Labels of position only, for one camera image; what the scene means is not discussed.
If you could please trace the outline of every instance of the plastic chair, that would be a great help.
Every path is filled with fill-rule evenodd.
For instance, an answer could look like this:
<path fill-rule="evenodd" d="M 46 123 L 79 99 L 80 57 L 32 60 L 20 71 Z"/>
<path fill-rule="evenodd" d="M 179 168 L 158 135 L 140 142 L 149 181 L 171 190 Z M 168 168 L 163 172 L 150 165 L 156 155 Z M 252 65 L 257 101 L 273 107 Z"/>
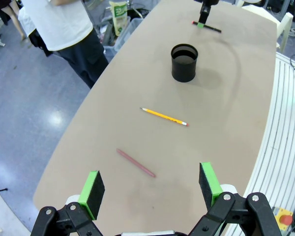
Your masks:
<path fill-rule="evenodd" d="M 291 30 L 293 15 L 290 12 L 287 12 L 285 13 L 282 21 L 279 22 L 274 16 L 272 16 L 267 10 L 262 7 L 266 3 L 265 0 L 251 0 L 250 2 L 246 2 L 250 5 L 243 6 L 245 2 L 246 1 L 238 0 L 236 6 L 242 7 L 245 10 L 253 12 L 276 23 L 276 39 L 278 39 L 283 33 L 281 44 L 276 43 L 276 47 L 280 49 L 281 53 L 283 53 Z"/>

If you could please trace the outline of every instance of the black cup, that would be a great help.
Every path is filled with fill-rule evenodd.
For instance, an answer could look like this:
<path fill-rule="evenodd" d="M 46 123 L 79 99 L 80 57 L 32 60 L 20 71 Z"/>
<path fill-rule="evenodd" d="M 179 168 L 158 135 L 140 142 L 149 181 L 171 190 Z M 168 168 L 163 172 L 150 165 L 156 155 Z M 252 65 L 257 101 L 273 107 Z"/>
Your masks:
<path fill-rule="evenodd" d="M 196 75 L 198 51 L 189 44 L 178 44 L 172 52 L 172 76 L 179 82 L 189 82 Z"/>

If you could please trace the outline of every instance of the white corrugated panel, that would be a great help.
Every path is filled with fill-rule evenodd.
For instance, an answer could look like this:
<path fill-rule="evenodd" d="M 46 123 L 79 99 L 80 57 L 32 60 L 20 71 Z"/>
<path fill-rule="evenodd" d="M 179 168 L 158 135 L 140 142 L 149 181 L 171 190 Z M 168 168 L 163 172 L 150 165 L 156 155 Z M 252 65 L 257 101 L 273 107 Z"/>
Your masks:
<path fill-rule="evenodd" d="M 264 193 L 272 207 L 295 209 L 295 72 L 280 53 L 265 133 L 244 197 L 252 192 Z M 226 235 L 244 236 L 238 225 Z"/>

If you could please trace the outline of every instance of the black pants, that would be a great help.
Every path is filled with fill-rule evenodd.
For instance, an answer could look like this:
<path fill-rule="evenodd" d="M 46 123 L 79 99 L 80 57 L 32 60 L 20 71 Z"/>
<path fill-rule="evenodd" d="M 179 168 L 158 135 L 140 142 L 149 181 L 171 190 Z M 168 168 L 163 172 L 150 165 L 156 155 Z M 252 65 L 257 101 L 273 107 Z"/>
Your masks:
<path fill-rule="evenodd" d="M 58 52 L 90 89 L 108 65 L 94 29 L 81 42 Z"/>

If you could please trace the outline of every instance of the concrete floor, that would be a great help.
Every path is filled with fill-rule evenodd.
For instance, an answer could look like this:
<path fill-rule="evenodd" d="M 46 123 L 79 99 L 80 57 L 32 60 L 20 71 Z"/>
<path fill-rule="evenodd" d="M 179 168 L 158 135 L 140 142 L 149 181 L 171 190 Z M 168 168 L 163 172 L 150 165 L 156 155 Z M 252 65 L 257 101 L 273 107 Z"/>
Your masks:
<path fill-rule="evenodd" d="M 152 9 L 158 0 L 134 2 Z M 91 11 L 95 23 L 107 5 L 104 1 Z M 20 43 L 11 22 L 0 33 L 6 43 L 0 47 L 0 189 L 9 188 L 1 196 L 31 230 L 39 179 L 89 89 L 66 61 Z M 295 54 L 295 38 L 284 54 Z"/>

